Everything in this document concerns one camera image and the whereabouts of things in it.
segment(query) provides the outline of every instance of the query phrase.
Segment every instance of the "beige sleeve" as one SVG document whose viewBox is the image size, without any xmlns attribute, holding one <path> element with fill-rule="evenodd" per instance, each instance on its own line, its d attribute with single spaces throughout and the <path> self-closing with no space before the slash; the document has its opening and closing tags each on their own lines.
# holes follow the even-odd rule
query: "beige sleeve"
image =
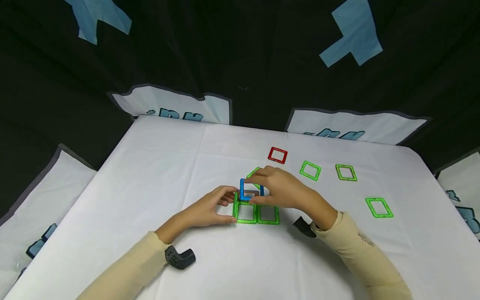
<svg viewBox="0 0 480 300">
<path fill-rule="evenodd" d="M 77 300 L 132 300 L 167 264 L 164 244 L 149 231 L 95 279 Z"/>
<path fill-rule="evenodd" d="M 363 232 L 352 218 L 338 212 L 337 219 L 327 231 L 321 231 L 312 222 L 312 230 L 358 276 L 367 287 L 371 300 L 410 300 L 412 295 L 400 273 L 385 253 Z"/>
</svg>

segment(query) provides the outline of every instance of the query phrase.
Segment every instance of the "light blue tetromino shape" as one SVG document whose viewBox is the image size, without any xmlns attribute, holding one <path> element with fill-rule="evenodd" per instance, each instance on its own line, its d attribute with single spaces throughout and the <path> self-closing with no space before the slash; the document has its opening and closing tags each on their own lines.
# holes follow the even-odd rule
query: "light blue tetromino shape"
<svg viewBox="0 0 480 300">
<path fill-rule="evenodd" d="M 73 8 L 78 37 L 96 45 L 96 24 L 101 20 L 128 34 L 132 21 L 112 0 L 65 0 Z"/>
<path fill-rule="evenodd" d="M 343 38 L 320 54 L 328 68 L 350 52 L 360 66 L 383 51 L 367 0 L 347 0 L 332 16 Z"/>
</svg>

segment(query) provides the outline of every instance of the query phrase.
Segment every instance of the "black curtain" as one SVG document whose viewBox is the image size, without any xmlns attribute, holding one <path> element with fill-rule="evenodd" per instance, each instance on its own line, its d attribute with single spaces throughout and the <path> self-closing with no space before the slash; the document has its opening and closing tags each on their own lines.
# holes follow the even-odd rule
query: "black curtain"
<svg viewBox="0 0 480 300">
<path fill-rule="evenodd" d="M 403 145 L 433 172 L 480 145 L 478 0 L 369 0 L 383 52 L 329 68 L 345 0 L 113 2 L 130 32 L 99 21 L 97 45 L 66 1 L 1 3 L 0 215 L 60 143 L 100 167 L 131 124 L 107 93 L 137 84 L 225 96 L 234 125 L 277 131 L 298 107 L 429 117 Z"/>
</svg>

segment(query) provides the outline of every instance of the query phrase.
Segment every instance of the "white fabric panel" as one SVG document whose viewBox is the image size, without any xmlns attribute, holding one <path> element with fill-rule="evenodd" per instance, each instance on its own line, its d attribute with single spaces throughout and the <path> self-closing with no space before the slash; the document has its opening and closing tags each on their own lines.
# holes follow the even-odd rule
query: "white fabric panel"
<svg viewBox="0 0 480 300">
<path fill-rule="evenodd" d="M 476 152 L 441 171 L 438 182 L 480 240 L 480 154 Z"/>
<path fill-rule="evenodd" d="M 413 119 L 390 112 L 358 114 L 295 109 L 287 131 L 309 135 L 395 145 L 406 139 L 426 119 Z"/>
<path fill-rule="evenodd" d="M 190 95 L 176 93 L 160 87 L 138 86 L 128 95 L 111 94 L 111 97 L 121 109 L 132 116 L 155 115 L 165 117 L 168 115 L 167 111 L 171 110 L 169 118 L 230 124 L 229 101 L 213 95 L 204 95 L 203 99 L 196 99 Z M 196 115 L 198 119 L 190 119 L 194 117 L 192 114 Z"/>
<path fill-rule="evenodd" d="M 0 227 L 0 299 L 32 261 L 25 254 L 28 247 L 50 225 L 60 223 L 95 174 L 62 150 L 51 170 Z"/>
<path fill-rule="evenodd" d="M 414 299 L 480 299 L 480 245 L 410 149 L 150 116 L 134 122 L 6 299 L 74 299 L 148 230 L 217 185 L 275 165 L 272 146 L 288 151 L 285 169 L 350 212 Z M 299 174 L 304 160 L 322 167 L 318 181 Z M 358 181 L 339 180 L 335 164 L 352 165 Z M 367 197 L 383 197 L 395 216 L 374 218 Z M 309 221 L 280 209 L 280 226 L 188 230 L 175 247 L 192 248 L 196 263 L 166 267 L 138 299 L 366 299 L 330 249 L 291 225 L 299 216 Z"/>
</svg>

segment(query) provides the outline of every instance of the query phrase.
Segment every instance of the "left hand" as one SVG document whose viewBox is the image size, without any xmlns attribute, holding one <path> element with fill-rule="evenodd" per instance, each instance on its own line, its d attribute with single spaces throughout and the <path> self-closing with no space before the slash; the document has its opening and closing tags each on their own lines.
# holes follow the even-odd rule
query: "left hand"
<svg viewBox="0 0 480 300">
<path fill-rule="evenodd" d="M 155 233 L 165 244 L 171 244 L 184 230 L 194 226 L 236 223 L 232 216 L 215 212 L 217 204 L 228 206 L 234 200 L 236 187 L 221 185 L 200 198 L 197 202 L 171 217 Z"/>
<path fill-rule="evenodd" d="M 236 218 L 219 215 L 215 212 L 217 204 L 228 206 L 229 203 L 233 202 L 235 197 L 234 192 L 236 192 L 236 190 L 236 187 L 221 185 L 187 207 L 185 210 L 181 211 L 179 214 L 185 218 L 189 227 L 236 223 Z"/>
</svg>

